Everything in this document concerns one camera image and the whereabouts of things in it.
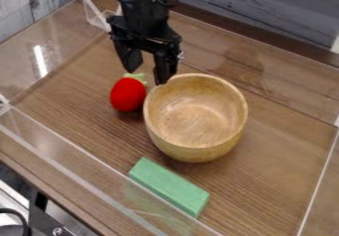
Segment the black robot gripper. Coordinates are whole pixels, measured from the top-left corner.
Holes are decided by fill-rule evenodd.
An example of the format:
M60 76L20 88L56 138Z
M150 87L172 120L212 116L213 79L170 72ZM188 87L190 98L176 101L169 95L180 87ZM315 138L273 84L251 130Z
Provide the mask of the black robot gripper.
M106 19L121 65L133 73L142 64L140 51L153 55L153 77L164 84L177 72L181 36L169 27L169 0L117 0L120 13Z

